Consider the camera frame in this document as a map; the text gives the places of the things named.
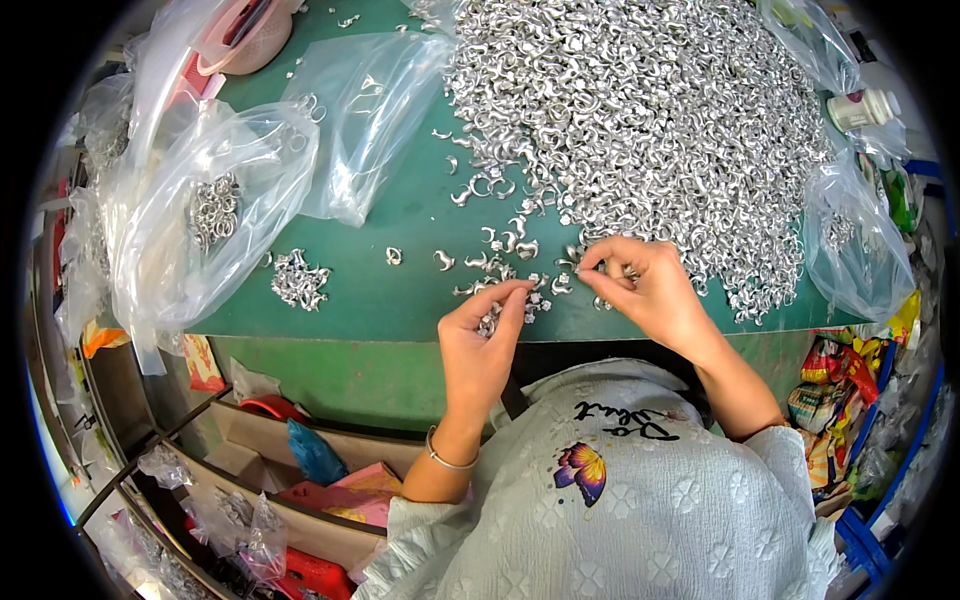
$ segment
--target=sweater sleeve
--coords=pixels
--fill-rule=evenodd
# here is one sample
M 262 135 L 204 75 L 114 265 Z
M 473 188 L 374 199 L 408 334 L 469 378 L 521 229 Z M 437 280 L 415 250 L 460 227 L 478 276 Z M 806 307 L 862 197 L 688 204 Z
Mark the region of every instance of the sweater sleeve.
M 364 569 L 368 579 L 353 598 L 433 598 L 447 566 L 472 528 L 467 502 L 430 504 L 393 498 L 387 520 L 387 547 Z

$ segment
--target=clear plastic bag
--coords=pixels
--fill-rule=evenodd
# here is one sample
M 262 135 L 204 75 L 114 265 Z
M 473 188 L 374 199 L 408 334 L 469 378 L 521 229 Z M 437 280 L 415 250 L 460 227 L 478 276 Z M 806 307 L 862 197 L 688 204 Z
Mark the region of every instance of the clear plastic bag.
M 70 205 L 73 218 L 60 242 L 60 263 L 65 267 L 63 301 L 54 319 L 63 341 L 74 347 L 86 324 L 103 312 L 109 285 L 107 247 L 96 196 L 86 188 L 75 188 Z
M 886 512 L 894 522 L 902 522 L 901 518 L 905 516 L 903 513 L 906 507 L 913 509 L 910 511 L 910 516 L 915 513 L 918 500 L 926 496 L 932 481 L 937 477 L 933 471 L 928 472 L 928 470 L 930 467 L 939 465 L 943 460 L 944 452 L 948 447 L 945 441 L 950 423 L 953 421 L 955 403 L 956 393 L 949 384 L 944 384 L 933 404 L 930 426 L 924 433 L 920 448 L 903 475 L 903 480 L 894 492 L 894 497 L 887 505 Z
M 401 0 L 410 7 L 411 16 L 426 22 L 424 30 L 439 30 L 448 36 L 456 35 L 457 14 L 467 0 Z
M 202 486 L 192 487 L 189 497 L 192 510 L 199 518 L 199 521 L 195 518 L 194 523 L 203 529 L 202 535 L 213 551 L 220 558 L 235 555 L 250 532 L 253 519 L 250 502 L 240 492 L 226 493 L 220 488 Z
M 77 136 L 84 139 L 87 171 L 97 181 L 127 150 L 133 73 L 107 77 L 86 92 Z
M 313 189 L 301 212 L 360 227 L 442 83 L 454 42 L 415 33 L 316 41 L 283 92 L 320 124 Z
M 229 0 L 172 0 L 156 12 L 150 33 L 136 44 L 131 114 L 131 168 L 148 166 L 164 112 L 187 89 L 182 77 L 211 19 Z
M 296 105 L 223 116 L 171 147 L 117 243 L 114 314 L 133 340 L 143 374 L 165 373 L 157 332 L 189 327 L 229 298 L 310 189 L 319 132 Z M 235 204 L 232 235 L 201 242 L 190 214 L 204 204 L 198 186 L 218 178 L 235 181 L 233 200 L 216 204 Z
M 892 119 L 883 125 L 850 130 L 847 135 L 858 152 L 869 155 L 876 166 L 884 171 L 894 168 L 893 161 L 903 164 L 910 160 L 910 150 L 906 147 L 906 126 L 899 119 Z
M 233 399 L 239 404 L 247 398 L 280 393 L 280 380 L 262 372 L 249 371 L 240 361 L 230 356 L 230 378 L 233 380 Z
M 886 489 L 897 474 L 897 463 L 878 447 L 869 447 L 857 458 L 856 488 L 861 491 L 871 486 Z
M 806 269 L 838 308 L 883 323 L 915 289 L 897 226 L 849 160 L 821 165 L 804 187 Z
M 756 9 L 822 89 L 851 94 L 860 88 L 856 56 L 816 0 L 756 0 Z
M 240 556 L 260 583 L 276 581 L 286 575 L 287 524 L 270 507 L 263 492 L 253 509 L 247 548 Z
M 166 550 L 160 555 L 159 574 L 160 581 L 177 600 L 217 600 L 213 592 L 197 581 L 197 578 Z
M 144 474 L 155 477 L 156 484 L 164 490 L 194 484 L 190 469 L 173 450 L 163 444 L 157 444 L 153 450 L 141 455 L 136 459 L 136 465 Z
M 204 521 L 200 511 L 197 510 L 197 501 L 194 500 L 192 495 L 188 495 L 180 501 L 180 507 L 193 521 L 193 529 L 190 530 L 190 535 L 193 536 L 194 540 L 206 546 L 210 541 L 210 535 L 207 533 L 206 521 Z

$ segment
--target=wrist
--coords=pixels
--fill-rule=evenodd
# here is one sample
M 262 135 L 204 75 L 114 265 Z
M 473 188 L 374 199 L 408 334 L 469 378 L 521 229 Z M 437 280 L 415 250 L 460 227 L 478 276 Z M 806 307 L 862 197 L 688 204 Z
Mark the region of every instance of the wrist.
M 730 350 L 732 350 L 730 343 L 716 328 L 716 325 L 711 322 L 708 333 L 700 336 L 695 348 L 684 358 L 698 370 L 710 372 L 715 369 L 716 365 L 723 362 L 724 356 Z
M 448 406 L 437 429 L 442 428 L 450 434 L 462 435 L 465 438 L 479 438 L 486 423 L 487 413 L 481 415 L 473 409 L 465 410 Z

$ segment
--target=plastic bag of rings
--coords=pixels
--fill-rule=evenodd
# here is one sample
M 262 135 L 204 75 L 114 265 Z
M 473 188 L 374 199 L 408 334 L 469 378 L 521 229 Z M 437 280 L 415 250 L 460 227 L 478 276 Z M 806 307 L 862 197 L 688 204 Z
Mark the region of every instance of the plastic bag of rings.
M 143 374 L 166 372 L 157 333 L 219 308 L 300 212 L 313 178 L 319 130 L 303 106 L 215 108 L 158 164 L 117 243 L 114 313 Z

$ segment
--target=green table surface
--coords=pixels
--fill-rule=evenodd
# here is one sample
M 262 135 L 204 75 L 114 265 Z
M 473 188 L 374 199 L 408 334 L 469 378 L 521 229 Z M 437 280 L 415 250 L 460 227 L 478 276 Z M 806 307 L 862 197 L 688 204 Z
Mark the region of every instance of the green table surface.
M 286 73 L 296 71 L 296 59 L 318 39 L 391 32 L 400 23 L 418 30 L 420 22 L 407 14 L 399 0 L 334 0 L 307 2 L 307 13 L 294 14 L 294 31 L 283 50 L 260 71 L 248 76 L 229 76 L 218 98 L 237 111 L 279 100 L 288 80 Z M 327 8 L 333 7 L 335 13 Z M 348 28 L 338 20 L 360 14 Z M 484 273 L 463 265 L 466 256 L 479 256 L 489 245 L 483 243 L 481 227 L 497 231 L 512 229 L 507 221 L 515 216 L 514 205 L 523 199 L 525 178 L 512 166 L 505 176 L 516 181 L 516 192 L 505 201 L 495 196 L 470 198 L 460 208 L 450 201 L 475 172 L 469 167 L 471 153 L 466 148 L 431 136 L 440 132 L 457 135 L 464 122 L 453 116 L 453 107 L 442 92 L 401 155 L 396 175 L 381 187 L 379 200 L 361 228 L 336 221 L 296 217 L 275 240 L 272 250 L 288 253 L 304 248 L 312 265 L 319 263 L 333 270 L 323 288 L 329 300 L 321 302 L 319 312 L 306 312 L 284 304 L 270 289 L 272 268 L 257 268 L 214 314 L 191 328 L 194 333 L 228 336 L 327 339 L 351 341 L 424 342 L 437 339 L 437 320 L 458 306 L 463 299 L 454 297 L 454 286 L 462 288 Z M 460 168 L 448 175 L 447 155 L 456 156 Z M 577 243 L 576 227 L 560 225 L 557 213 L 547 208 L 543 218 L 527 219 L 525 241 L 538 240 L 540 255 L 529 261 L 515 254 L 501 254 L 517 269 L 520 277 L 532 272 L 552 276 L 560 271 L 553 261 L 564 256 L 564 245 Z M 389 266 L 386 248 L 403 250 L 403 263 Z M 443 249 L 457 258 L 456 266 L 441 273 L 433 252 Z M 614 311 L 593 308 L 594 294 L 579 281 L 574 291 L 553 298 L 553 309 L 537 313 L 533 324 L 524 326 L 521 340 L 604 340 L 640 338 L 643 334 L 625 317 Z M 716 279 L 702 298 L 704 307 L 727 334 L 760 331 L 807 329 L 826 325 L 861 323 L 839 310 L 833 311 L 804 275 L 797 287 L 798 297 L 789 307 L 775 309 L 763 318 L 763 326 L 753 322 L 735 324 L 726 294 Z

